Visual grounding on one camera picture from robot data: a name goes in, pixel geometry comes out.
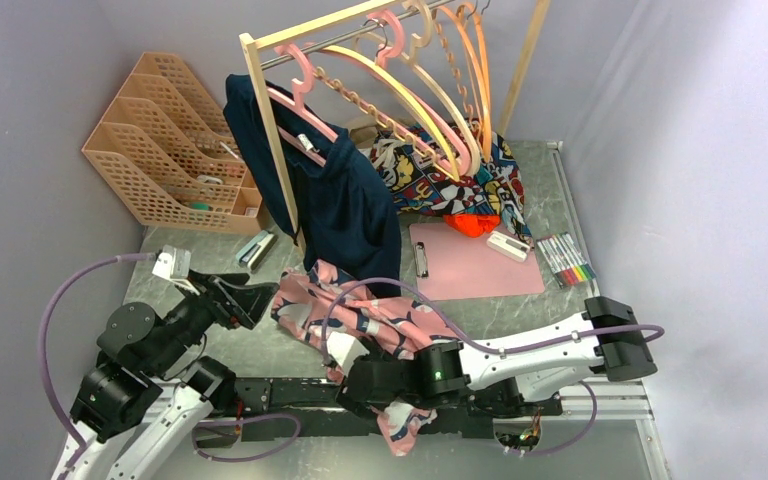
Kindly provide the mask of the pink patterned shorts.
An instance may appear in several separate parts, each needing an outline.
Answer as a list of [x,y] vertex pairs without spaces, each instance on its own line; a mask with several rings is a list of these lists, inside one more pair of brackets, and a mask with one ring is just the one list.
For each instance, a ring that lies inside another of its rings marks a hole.
[[327,346],[336,364],[326,378],[342,382],[351,364],[372,349],[369,340],[398,360],[413,360],[435,343],[457,338],[431,306],[409,297],[378,298],[371,287],[325,261],[302,272],[281,274],[270,317],[286,333],[309,347]]

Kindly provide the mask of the yellow hanger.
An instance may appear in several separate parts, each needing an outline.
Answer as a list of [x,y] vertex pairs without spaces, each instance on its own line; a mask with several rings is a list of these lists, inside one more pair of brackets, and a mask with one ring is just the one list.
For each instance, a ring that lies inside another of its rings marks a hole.
[[444,155],[440,156],[434,149],[431,149],[430,147],[426,148],[427,153],[435,162],[436,168],[441,172],[444,172],[450,179],[456,181],[460,180],[457,163],[458,156],[445,139],[444,132],[426,108],[425,103],[419,97],[405,87],[400,81],[396,80],[383,67],[378,66],[374,61],[364,57],[360,53],[341,46],[327,46],[319,50],[319,53],[342,57],[352,61],[361,68],[367,70],[372,76],[385,85],[442,149]]

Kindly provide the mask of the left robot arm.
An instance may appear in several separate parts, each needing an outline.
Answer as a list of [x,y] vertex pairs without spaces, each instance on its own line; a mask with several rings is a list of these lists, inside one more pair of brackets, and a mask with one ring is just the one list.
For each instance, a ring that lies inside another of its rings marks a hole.
[[214,325],[254,329],[278,285],[196,271],[188,280],[192,287],[165,316],[144,302],[110,315],[67,416],[78,436],[67,441],[54,478],[149,479],[200,421],[243,412],[236,374],[221,362],[203,356],[169,371]]

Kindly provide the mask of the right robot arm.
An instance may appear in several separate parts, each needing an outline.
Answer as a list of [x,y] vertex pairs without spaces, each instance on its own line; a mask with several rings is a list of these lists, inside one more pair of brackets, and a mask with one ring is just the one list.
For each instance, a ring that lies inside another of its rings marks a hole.
[[360,340],[358,356],[342,365],[336,400],[358,416],[398,403],[523,416],[592,374],[611,382],[655,374],[648,344],[662,333],[640,324],[631,306],[596,296],[585,300],[582,312],[548,327],[483,340],[441,337],[409,355]]

